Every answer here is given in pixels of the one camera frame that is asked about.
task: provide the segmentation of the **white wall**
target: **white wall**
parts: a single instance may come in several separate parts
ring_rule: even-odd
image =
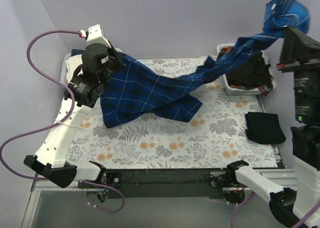
[[[0,0],[0,143],[6,139],[52,124],[62,90],[38,75],[28,64],[26,49],[37,34],[54,29],[40,0]],[[31,56],[46,73],[59,77],[67,50],[59,35],[36,43]],[[23,165],[24,157],[34,154],[47,134],[22,138],[8,144],[4,159],[15,170],[34,175]],[[22,224],[30,196],[31,180],[11,174],[0,164],[0,222],[3,228]]]
[[[96,23],[124,52],[136,57],[197,57],[218,44],[261,32],[270,0],[41,0],[57,28]],[[80,41],[62,37],[71,48]]]
[[[320,21],[319,0],[298,0],[310,11],[310,31],[308,35],[320,41]],[[271,60],[272,71],[276,80],[276,88],[264,98],[264,106],[267,112],[276,113],[279,117],[280,126],[286,136],[286,141],[279,145],[280,154],[284,164],[288,168],[294,166],[294,156],[292,154],[292,126],[300,126],[295,120],[295,94],[294,94],[294,75],[293,73],[281,73],[276,70],[276,64],[279,62],[283,39],[277,40],[266,51],[266,55]]]

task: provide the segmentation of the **blue plaid shirt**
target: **blue plaid shirt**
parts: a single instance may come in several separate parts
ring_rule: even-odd
[[[267,49],[278,38],[283,38],[285,27],[296,27],[307,33],[309,20],[308,10],[299,2],[271,0],[266,5],[262,33],[239,38],[235,47],[217,61],[208,57],[194,73],[174,79],[155,74],[136,59],[122,54],[125,67],[112,74],[100,98],[106,127],[127,123],[149,111],[164,118],[189,122],[202,105],[189,95],[191,91]]]

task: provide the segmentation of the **plastic basket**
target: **plastic basket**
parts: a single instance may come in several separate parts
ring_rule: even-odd
[[[235,44],[219,44],[217,46],[217,48],[216,48],[216,51],[219,54],[221,49],[223,49],[225,47],[228,47],[228,46],[232,46],[233,47],[234,45]],[[268,64],[268,57],[265,55],[264,51],[261,51],[261,52],[262,52],[262,57],[263,57],[263,59],[265,61],[265,64]],[[236,88],[230,87],[229,84],[228,84],[227,77],[226,77],[225,74],[223,75],[223,81],[224,81],[224,84],[225,84],[225,87],[226,87],[226,94],[228,94],[228,95],[259,95],[259,94],[261,94],[261,92],[259,91],[258,88],[250,89],[250,90],[244,90],[244,89],[236,89]],[[276,88],[275,79],[273,79],[272,85],[273,85],[273,89],[275,89]]]

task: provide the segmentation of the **table surface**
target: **table surface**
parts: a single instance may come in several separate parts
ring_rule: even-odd
[[[154,72],[177,77],[192,73],[205,58],[144,59]],[[107,129],[98,101],[76,134],[68,160],[94,160],[107,169],[224,168],[243,159],[254,167],[276,167],[270,145],[249,141],[245,113],[262,112],[256,96],[228,96],[222,77],[192,96],[203,102],[189,123],[147,113]]]

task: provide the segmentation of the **garment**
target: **garment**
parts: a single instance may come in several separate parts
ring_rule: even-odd
[[[286,137],[282,132],[276,114],[248,112],[245,115],[247,130],[245,134],[249,140],[258,144],[281,144]]]
[[[190,121],[202,103],[189,93],[268,48],[283,36],[284,25],[306,33],[308,10],[295,0],[272,0],[266,6],[263,33],[239,38],[235,47],[221,59],[215,62],[208,57],[194,73],[174,79],[157,75],[139,61],[122,54],[125,67],[112,73],[100,98],[106,127],[127,123],[149,111],[168,119]]]
[[[265,64],[262,52],[258,52],[244,64],[226,74],[228,84],[243,86],[246,89],[267,85],[272,89],[269,67],[270,64]]]

